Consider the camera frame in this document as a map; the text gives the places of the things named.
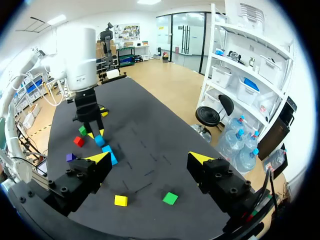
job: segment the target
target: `glass wall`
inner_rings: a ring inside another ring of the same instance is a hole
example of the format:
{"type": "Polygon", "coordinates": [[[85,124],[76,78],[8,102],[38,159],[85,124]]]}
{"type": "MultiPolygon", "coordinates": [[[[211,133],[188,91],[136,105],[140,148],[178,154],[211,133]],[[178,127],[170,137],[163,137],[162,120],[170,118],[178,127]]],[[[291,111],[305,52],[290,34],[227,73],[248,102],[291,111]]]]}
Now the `glass wall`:
{"type": "Polygon", "coordinates": [[[171,50],[171,15],[156,18],[156,47],[170,54],[171,50]]]}
{"type": "MultiPolygon", "coordinates": [[[[225,20],[220,14],[215,14],[215,18],[218,22],[225,20]]],[[[210,12],[175,13],[157,17],[157,48],[161,48],[161,55],[163,52],[170,54],[170,60],[175,64],[204,75],[210,48],[211,24],[210,12]]],[[[219,43],[221,40],[224,42],[225,38],[224,30],[215,31],[213,50],[223,48],[219,43]]]]}
{"type": "MultiPolygon", "coordinates": [[[[220,15],[220,14],[215,14],[215,20],[217,22],[224,22],[225,18],[220,15]]],[[[205,28],[205,41],[204,41],[204,54],[203,54],[203,62],[202,62],[202,67],[201,67],[201,74],[206,73],[207,69],[207,62],[208,62],[208,55],[209,55],[209,47],[210,47],[210,38],[211,38],[211,23],[212,23],[212,15],[211,13],[206,14],[206,28],[205,28]]],[[[222,42],[225,39],[225,31],[220,30],[220,35],[218,30],[215,29],[215,34],[214,34],[214,44],[213,44],[213,51],[215,51],[216,48],[221,49],[223,46],[221,46],[220,43],[220,37],[222,39],[222,42]]]]}
{"type": "Polygon", "coordinates": [[[204,44],[205,14],[173,15],[172,62],[199,72],[204,44]]]}

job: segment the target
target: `colored block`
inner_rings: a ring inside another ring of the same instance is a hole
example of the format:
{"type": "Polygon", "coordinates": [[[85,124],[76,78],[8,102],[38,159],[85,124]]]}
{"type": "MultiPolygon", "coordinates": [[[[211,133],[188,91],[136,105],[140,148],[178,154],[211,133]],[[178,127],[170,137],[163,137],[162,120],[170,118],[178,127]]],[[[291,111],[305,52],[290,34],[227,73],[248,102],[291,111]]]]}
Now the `colored block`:
{"type": "Polygon", "coordinates": [[[72,162],[73,160],[75,160],[77,157],[73,154],[73,153],[69,153],[66,155],[66,161],[68,163],[72,162]]]}
{"type": "Polygon", "coordinates": [[[126,207],[128,206],[128,197],[115,195],[114,205],[126,207]]]}
{"type": "Polygon", "coordinates": [[[101,113],[101,116],[102,117],[105,117],[105,116],[107,116],[109,114],[109,112],[103,112],[103,113],[101,113]]]}
{"type": "Polygon", "coordinates": [[[177,195],[171,192],[168,192],[162,201],[165,202],[166,204],[173,205],[177,199],[178,199],[177,195]]]}
{"type": "Polygon", "coordinates": [[[109,152],[109,153],[111,154],[112,166],[113,166],[113,165],[116,165],[116,164],[118,163],[118,161],[117,161],[114,153],[113,153],[112,150],[111,150],[110,145],[103,147],[103,148],[102,148],[102,152],[104,152],[104,153],[109,152]]]}
{"type": "Polygon", "coordinates": [[[80,127],[80,128],[79,128],[79,132],[80,132],[80,134],[81,134],[82,136],[87,135],[87,130],[86,130],[85,126],[80,127]]]}
{"type": "Polygon", "coordinates": [[[105,140],[103,139],[103,137],[101,135],[98,135],[94,138],[95,140],[95,143],[100,147],[102,148],[103,145],[105,145],[105,140]]]}
{"type": "Polygon", "coordinates": [[[80,147],[80,148],[82,148],[82,146],[85,144],[85,141],[84,141],[81,137],[79,137],[79,136],[77,136],[77,137],[73,140],[73,142],[74,142],[78,147],[80,147]]]}

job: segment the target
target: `poster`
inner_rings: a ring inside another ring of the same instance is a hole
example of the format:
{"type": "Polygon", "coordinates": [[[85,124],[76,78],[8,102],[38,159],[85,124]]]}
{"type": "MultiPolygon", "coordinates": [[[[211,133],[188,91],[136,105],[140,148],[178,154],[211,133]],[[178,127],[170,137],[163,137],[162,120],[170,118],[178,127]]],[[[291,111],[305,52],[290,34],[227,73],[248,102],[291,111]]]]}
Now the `poster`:
{"type": "Polygon", "coordinates": [[[114,38],[121,42],[140,40],[139,24],[119,24],[114,26],[114,38]]]}

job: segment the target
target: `blue cube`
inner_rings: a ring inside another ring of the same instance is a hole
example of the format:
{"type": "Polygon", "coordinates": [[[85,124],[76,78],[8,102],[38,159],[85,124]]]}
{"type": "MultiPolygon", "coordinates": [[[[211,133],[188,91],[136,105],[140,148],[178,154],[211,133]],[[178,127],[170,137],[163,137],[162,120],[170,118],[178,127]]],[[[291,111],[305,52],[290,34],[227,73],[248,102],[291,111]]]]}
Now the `blue cube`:
{"type": "Polygon", "coordinates": [[[102,137],[101,135],[96,136],[96,137],[94,138],[94,140],[95,140],[95,143],[96,143],[100,148],[102,148],[103,145],[106,144],[106,143],[105,143],[105,140],[103,139],[103,137],[102,137]]]}
{"type": "Polygon", "coordinates": [[[73,160],[75,160],[77,157],[73,154],[73,153],[69,153],[66,155],[66,161],[68,163],[72,162],[73,160]]]}
{"type": "Polygon", "coordinates": [[[104,153],[110,152],[110,154],[111,154],[112,166],[113,166],[113,165],[116,165],[116,164],[118,163],[118,161],[117,161],[114,153],[113,153],[112,150],[111,150],[110,145],[103,147],[103,148],[102,148],[102,152],[104,152],[104,153]]]}

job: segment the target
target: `purple cube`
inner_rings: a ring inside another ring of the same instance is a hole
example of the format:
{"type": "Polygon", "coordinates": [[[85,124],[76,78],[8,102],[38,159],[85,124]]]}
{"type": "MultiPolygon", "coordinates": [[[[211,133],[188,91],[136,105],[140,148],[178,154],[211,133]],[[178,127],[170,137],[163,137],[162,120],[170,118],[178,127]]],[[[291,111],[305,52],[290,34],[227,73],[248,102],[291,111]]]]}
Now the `purple cube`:
{"type": "Polygon", "coordinates": [[[73,153],[69,153],[66,155],[66,161],[68,163],[72,162],[73,160],[75,160],[77,157],[73,154],[73,153]]]}

